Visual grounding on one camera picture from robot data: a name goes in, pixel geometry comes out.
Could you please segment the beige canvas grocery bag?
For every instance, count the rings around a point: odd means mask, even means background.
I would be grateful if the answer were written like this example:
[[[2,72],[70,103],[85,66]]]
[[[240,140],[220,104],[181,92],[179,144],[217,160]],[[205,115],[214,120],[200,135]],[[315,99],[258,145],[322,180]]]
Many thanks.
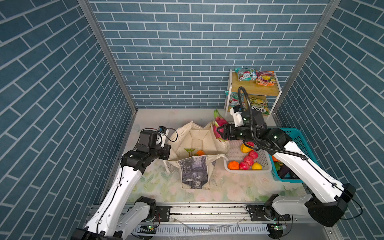
[[[226,160],[230,151],[228,141],[216,138],[214,123],[201,127],[190,122],[176,129],[167,144],[171,151],[163,161],[166,172],[179,174],[181,187],[188,190],[209,190],[216,161]]]

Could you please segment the orange with green leaves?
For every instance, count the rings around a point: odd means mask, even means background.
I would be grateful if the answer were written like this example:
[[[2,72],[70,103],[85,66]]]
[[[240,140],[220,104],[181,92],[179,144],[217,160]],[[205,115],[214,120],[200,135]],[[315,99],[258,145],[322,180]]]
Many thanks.
[[[196,149],[193,149],[193,148],[185,149],[185,151],[189,154],[189,157],[204,156],[206,154],[202,150],[196,150]]]

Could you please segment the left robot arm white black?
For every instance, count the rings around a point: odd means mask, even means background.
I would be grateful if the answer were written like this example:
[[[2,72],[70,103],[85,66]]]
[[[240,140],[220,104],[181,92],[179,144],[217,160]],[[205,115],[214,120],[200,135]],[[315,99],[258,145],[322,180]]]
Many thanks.
[[[151,198],[140,197],[125,214],[123,209],[146,168],[156,159],[169,159],[168,134],[169,129],[163,126],[141,130],[134,148],[122,156],[102,204],[83,228],[74,230],[72,240],[125,240],[142,221],[155,219],[156,201]]]

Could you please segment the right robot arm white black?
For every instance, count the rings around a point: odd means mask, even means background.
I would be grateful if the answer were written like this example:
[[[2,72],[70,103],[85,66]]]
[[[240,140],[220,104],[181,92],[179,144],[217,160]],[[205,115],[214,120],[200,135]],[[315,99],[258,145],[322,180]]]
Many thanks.
[[[311,190],[301,198],[272,195],[264,204],[266,218],[273,221],[283,215],[312,217],[332,227],[344,218],[348,203],[356,192],[351,184],[342,184],[327,174],[280,128],[268,128],[260,112],[232,109],[234,123],[215,123],[223,140],[241,140],[252,150],[263,150],[281,161]]]

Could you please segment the teal red snack bag lower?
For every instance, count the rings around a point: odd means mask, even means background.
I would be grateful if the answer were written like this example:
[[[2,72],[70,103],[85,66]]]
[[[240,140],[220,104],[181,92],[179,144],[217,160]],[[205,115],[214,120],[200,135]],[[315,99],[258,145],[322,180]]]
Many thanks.
[[[239,105],[239,96],[237,93],[226,91],[226,96],[229,97],[229,103],[228,103],[229,109]],[[241,93],[241,103],[243,105],[243,108],[246,109],[247,104],[245,101],[246,101],[245,96],[243,93]]]

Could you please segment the teal snack bag top shelf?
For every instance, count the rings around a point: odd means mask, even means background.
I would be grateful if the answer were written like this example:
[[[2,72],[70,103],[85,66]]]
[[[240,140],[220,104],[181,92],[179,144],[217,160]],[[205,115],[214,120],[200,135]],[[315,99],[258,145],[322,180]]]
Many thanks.
[[[236,68],[235,72],[238,76],[239,82],[241,81],[255,81],[257,78],[256,70],[253,68]]]

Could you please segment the red apple small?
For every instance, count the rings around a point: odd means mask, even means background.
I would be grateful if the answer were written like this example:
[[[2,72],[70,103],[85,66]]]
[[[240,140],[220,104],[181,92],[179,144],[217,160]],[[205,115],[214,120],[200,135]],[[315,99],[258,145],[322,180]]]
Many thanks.
[[[257,152],[255,152],[255,151],[250,151],[249,153],[248,153],[248,156],[249,157],[251,157],[253,160],[256,160],[257,158],[258,158],[258,153]]]
[[[251,156],[245,156],[243,161],[250,167],[254,164],[254,159]]]

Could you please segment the floral table mat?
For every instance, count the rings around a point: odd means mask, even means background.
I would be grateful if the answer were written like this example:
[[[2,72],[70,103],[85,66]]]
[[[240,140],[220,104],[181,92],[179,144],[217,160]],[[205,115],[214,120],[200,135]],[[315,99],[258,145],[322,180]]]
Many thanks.
[[[189,122],[204,127],[214,120],[213,109],[141,109],[135,116],[125,151],[131,150],[144,128],[165,126],[177,129]],[[147,167],[143,177],[130,194],[128,203],[145,196],[164,203],[229,203],[266,201],[272,194],[282,196],[306,195],[301,184],[281,183],[272,174],[236,174],[226,171],[224,160],[216,161],[210,178],[210,189],[183,189],[178,169],[166,171],[161,160]]]

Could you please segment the orange carrot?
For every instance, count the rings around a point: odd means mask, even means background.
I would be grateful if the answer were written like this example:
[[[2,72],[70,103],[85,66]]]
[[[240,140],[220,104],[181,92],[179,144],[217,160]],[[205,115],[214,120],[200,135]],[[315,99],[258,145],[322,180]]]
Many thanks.
[[[274,162],[274,163],[281,163],[281,161],[278,160],[277,158],[275,158],[274,156],[272,156],[272,159],[273,159],[273,162]]]

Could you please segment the yellow lemon front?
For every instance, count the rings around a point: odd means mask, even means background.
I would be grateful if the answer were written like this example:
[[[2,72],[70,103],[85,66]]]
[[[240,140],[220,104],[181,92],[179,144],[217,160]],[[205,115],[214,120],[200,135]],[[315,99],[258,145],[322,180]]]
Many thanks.
[[[252,170],[254,170],[254,171],[260,171],[260,170],[262,170],[262,169],[263,169],[263,167],[262,167],[262,165],[259,164],[259,163],[254,163],[254,164],[252,165]]]

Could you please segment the red apple front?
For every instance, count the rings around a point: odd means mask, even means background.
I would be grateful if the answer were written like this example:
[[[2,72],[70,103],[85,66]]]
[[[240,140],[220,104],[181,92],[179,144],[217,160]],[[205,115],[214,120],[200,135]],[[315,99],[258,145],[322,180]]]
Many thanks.
[[[240,163],[240,166],[239,166],[239,170],[249,170],[250,169],[250,165],[247,163],[247,162],[241,162]]]

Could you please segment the wooden two-tier shelf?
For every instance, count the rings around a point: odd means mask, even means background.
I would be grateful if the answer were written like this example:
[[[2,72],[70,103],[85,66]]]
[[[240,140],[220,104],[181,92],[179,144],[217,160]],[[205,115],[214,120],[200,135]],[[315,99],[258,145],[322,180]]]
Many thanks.
[[[225,117],[227,118],[229,116],[229,110],[230,110],[230,93],[237,92],[239,87],[244,87],[248,94],[250,95],[256,95],[256,96],[263,96],[264,99],[268,100],[268,102],[272,102],[271,107],[269,107],[270,114],[268,116],[264,116],[265,121],[272,120],[272,113],[274,112],[277,101],[281,97],[282,94],[282,88],[280,85],[280,82],[278,80],[278,77],[276,73],[274,73],[277,84],[274,86],[261,86],[256,85],[255,83],[251,81],[242,81],[239,82],[238,76],[236,72],[233,69],[230,69],[229,71],[229,82],[227,90],[229,91],[229,95],[226,96],[225,100]]]

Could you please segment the orange tangerine front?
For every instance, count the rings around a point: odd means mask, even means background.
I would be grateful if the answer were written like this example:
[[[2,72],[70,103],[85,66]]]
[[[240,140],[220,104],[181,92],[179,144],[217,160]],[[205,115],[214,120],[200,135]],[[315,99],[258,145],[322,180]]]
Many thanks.
[[[231,161],[228,163],[228,169],[233,171],[239,170],[240,164],[236,161]]]

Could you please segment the purple eggplant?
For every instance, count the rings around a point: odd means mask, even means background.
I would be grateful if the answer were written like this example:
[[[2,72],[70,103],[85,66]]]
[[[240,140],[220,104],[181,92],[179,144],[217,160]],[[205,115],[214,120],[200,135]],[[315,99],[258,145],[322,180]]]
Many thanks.
[[[289,173],[290,173],[290,168],[286,165],[281,166],[280,169],[277,171],[277,174],[281,179],[284,179],[286,175]]]

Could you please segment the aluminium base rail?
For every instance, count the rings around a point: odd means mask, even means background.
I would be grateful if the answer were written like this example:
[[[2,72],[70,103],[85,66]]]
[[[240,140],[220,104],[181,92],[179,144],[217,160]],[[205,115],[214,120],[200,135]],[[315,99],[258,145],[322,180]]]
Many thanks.
[[[170,204],[139,201],[117,211],[93,206],[74,240],[340,240],[324,227],[293,214],[268,220],[260,203]]]

